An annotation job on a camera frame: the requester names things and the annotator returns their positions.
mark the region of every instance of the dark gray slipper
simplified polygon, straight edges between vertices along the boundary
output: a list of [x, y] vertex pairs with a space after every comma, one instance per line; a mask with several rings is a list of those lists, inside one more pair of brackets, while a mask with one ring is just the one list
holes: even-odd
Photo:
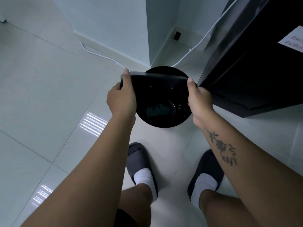
[[224, 177], [224, 172], [211, 149], [209, 149], [202, 155], [198, 167], [196, 169], [196, 172], [194, 174], [194, 177], [189, 183], [189, 186], [187, 188], [187, 194], [189, 196], [189, 199], [191, 199], [191, 195], [194, 190], [196, 180], [202, 173], [209, 174], [217, 181], [218, 183], [218, 186], [216, 188], [217, 191]]
[[154, 181], [154, 186], [156, 188], [158, 197], [158, 186], [154, 174], [152, 172], [149, 156], [145, 147], [141, 143], [131, 143], [129, 145], [128, 155], [126, 159], [126, 168], [134, 184], [136, 184], [134, 181], [134, 174], [141, 169], [148, 168], [151, 171], [151, 175]]

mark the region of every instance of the black circular object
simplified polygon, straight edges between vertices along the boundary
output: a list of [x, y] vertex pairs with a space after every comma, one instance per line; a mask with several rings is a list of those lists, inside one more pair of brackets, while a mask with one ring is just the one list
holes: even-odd
[[132, 76], [139, 117], [161, 128], [174, 127], [187, 120], [191, 115], [188, 106], [188, 76], [179, 69], [167, 66], [154, 67], [146, 73], [165, 76]]

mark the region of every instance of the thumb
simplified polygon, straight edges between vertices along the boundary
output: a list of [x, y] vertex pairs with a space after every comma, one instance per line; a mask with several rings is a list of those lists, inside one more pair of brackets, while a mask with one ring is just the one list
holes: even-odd
[[129, 73], [129, 70], [127, 68], [124, 69], [123, 71], [123, 87], [126, 86], [132, 86], [132, 83], [131, 83], [131, 75]]
[[197, 92], [197, 85], [195, 84], [195, 82], [192, 78], [187, 79], [187, 87], [188, 87], [189, 95]]

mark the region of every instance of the sticker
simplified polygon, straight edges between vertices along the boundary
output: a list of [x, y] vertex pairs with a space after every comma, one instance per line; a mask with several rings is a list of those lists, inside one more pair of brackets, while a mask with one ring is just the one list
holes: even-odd
[[296, 27], [278, 43], [303, 53], [303, 26]]

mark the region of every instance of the white wall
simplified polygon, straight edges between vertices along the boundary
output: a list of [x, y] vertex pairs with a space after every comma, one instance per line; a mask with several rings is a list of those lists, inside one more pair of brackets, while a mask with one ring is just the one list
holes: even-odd
[[176, 26], [204, 36], [228, 0], [180, 0]]
[[175, 26], [180, 0], [146, 0], [149, 60], [153, 63]]
[[54, 0], [74, 30], [147, 66], [145, 0]]

